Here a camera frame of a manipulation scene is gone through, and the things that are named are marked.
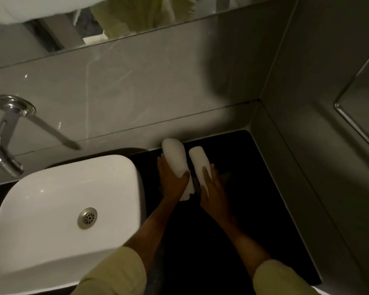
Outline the white ceramic basin sink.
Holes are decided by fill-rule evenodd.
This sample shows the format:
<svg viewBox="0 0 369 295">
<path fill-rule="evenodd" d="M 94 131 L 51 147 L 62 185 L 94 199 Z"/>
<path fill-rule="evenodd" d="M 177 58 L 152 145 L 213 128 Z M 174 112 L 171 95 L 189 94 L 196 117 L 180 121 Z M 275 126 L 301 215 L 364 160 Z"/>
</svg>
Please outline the white ceramic basin sink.
<svg viewBox="0 0 369 295">
<path fill-rule="evenodd" d="M 82 210 L 98 212 L 86 230 Z M 0 295 L 76 286 L 146 219 L 140 174 L 107 155 L 41 170 L 18 181 L 0 206 Z"/>
</svg>

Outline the person's left forearm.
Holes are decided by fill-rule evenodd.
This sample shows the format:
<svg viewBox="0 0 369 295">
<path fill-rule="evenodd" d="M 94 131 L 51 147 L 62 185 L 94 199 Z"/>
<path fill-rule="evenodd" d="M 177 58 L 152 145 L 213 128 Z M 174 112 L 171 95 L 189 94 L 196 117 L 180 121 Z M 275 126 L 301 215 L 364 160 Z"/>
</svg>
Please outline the person's left forearm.
<svg viewBox="0 0 369 295">
<path fill-rule="evenodd" d="M 164 197 L 139 230 L 123 245 L 138 254 L 146 273 L 152 267 L 167 223 L 178 202 L 179 198 Z"/>
</svg>

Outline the olive green shirt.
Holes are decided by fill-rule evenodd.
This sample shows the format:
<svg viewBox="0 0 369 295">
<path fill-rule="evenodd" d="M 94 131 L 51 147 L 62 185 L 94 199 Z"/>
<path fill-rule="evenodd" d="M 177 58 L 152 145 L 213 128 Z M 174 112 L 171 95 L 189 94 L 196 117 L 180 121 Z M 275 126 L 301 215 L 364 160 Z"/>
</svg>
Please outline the olive green shirt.
<svg viewBox="0 0 369 295">
<path fill-rule="evenodd" d="M 87 273 L 70 295 L 143 295 L 146 283 L 139 255 L 121 246 Z M 320 295 L 292 268 L 273 259 L 256 269 L 253 288 L 256 295 Z"/>
</svg>

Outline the person's right forearm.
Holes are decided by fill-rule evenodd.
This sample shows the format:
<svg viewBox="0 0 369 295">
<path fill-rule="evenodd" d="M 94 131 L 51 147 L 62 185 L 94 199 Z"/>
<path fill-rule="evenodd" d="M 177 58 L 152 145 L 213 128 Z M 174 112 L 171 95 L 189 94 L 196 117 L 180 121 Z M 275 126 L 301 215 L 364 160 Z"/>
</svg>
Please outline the person's right forearm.
<svg viewBox="0 0 369 295">
<path fill-rule="evenodd" d="M 261 247 L 254 239 L 250 238 L 238 225 L 229 218 L 215 218 L 216 223 L 223 229 L 246 271 L 254 279 L 256 270 L 264 262 L 271 259 L 269 253 Z"/>
</svg>

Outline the wall mirror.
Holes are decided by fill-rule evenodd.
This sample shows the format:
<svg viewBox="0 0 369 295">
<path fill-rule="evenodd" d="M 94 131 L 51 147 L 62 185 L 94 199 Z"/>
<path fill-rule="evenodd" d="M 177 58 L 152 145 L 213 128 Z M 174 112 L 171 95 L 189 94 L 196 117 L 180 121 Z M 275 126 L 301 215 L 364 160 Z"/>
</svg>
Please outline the wall mirror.
<svg viewBox="0 0 369 295">
<path fill-rule="evenodd" d="M 0 68 L 272 0 L 0 0 Z"/>
</svg>

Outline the person's left hand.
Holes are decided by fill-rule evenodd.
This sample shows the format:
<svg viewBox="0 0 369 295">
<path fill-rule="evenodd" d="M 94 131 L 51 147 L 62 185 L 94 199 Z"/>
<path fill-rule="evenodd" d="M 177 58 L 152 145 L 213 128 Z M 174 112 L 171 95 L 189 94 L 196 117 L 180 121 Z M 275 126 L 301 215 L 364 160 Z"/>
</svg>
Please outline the person's left hand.
<svg viewBox="0 0 369 295">
<path fill-rule="evenodd" d="M 177 204 L 186 190 L 187 183 L 180 182 L 180 177 L 175 175 L 164 154 L 158 157 L 157 168 L 162 186 L 163 199 Z"/>
</svg>

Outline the large white towel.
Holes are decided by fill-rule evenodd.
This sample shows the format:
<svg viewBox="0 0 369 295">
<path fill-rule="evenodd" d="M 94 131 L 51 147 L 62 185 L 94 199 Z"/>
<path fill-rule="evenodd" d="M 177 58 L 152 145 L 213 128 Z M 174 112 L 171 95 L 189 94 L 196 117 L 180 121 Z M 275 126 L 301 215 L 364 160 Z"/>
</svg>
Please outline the large white towel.
<svg viewBox="0 0 369 295">
<path fill-rule="evenodd" d="M 190 173 L 187 164 L 187 156 L 184 145 L 177 139 L 166 138 L 162 141 L 162 152 L 166 160 L 177 177 L 182 177 L 185 172 Z M 190 196 L 195 193 L 192 176 L 190 176 L 180 201 L 190 200 Z"/>
</svg>

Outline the person's right hand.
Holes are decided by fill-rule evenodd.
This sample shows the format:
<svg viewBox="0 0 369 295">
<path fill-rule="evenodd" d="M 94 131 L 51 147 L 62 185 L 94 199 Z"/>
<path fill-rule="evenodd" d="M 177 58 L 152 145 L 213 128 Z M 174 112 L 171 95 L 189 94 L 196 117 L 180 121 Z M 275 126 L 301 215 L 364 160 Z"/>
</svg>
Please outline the person's right hand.
<svg viewBox="0 0 369 295">
<path fill-rule="evenodd" d="M 201 186 L 201 207 L 219 224 L 227 224 L 232 221 L 227 195 L 221 183 L 215 165 L 211 164 L 212 188 L 207 190 Z"/>
</svg>

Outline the chrome sink drain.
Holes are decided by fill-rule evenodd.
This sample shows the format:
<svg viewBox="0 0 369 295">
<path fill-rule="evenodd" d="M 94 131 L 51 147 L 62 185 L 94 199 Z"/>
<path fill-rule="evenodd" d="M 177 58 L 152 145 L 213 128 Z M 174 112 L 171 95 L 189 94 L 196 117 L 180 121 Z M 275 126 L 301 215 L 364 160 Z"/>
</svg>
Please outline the chrome sink drain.
<svg viewBox="0 0 369 295">
<path fill-rule="evenodd" d="M 89 229 L 95 224 L 97 217 L 98 217 L 98 212 L 95 208 L 93 207 L 85 208 L 78 215 L 77 226 L 81 230 Z"/>
</svg>

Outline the small white towel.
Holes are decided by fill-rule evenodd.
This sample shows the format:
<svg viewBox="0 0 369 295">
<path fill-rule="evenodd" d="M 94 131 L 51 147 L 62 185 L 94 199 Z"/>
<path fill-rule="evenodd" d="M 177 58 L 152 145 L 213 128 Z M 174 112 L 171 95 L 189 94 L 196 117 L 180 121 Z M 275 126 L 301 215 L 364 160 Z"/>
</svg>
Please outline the small white towel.
<svg viewBox="0 0 369 295">
<path fill-rule="evenodd" d="M 209 196 L 209 190 L 205 182 L 205 177 L 203 174 L 203 168 L 207 169 L 208 175 L 211 176 L 211 164 L 207 158 L 204 149 L 201 146 L 193 147 L 189 150 L 189 157 L 192 161 L 198 182 L 201 186 L 204 186 L 207 190 L 207 196 Z"/>
</svg>

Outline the chrome wall-mounted faucet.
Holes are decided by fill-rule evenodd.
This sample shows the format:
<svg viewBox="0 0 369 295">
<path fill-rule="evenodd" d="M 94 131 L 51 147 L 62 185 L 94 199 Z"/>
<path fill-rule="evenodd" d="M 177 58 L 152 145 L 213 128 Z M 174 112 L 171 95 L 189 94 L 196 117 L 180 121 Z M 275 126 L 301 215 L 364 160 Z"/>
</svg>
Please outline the chrome wall-mounted faucet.
<svg viewBox="0 0 369 295">
<path fill-rule="evenodd" d="M 11 177 L 24 173 L 23 166 L 10 154 L 8 147 L 21 117 L 33 116 L 36 108 L 29 101 L 14 95 L 0 95 L 0 168 Z"/>
</svg>

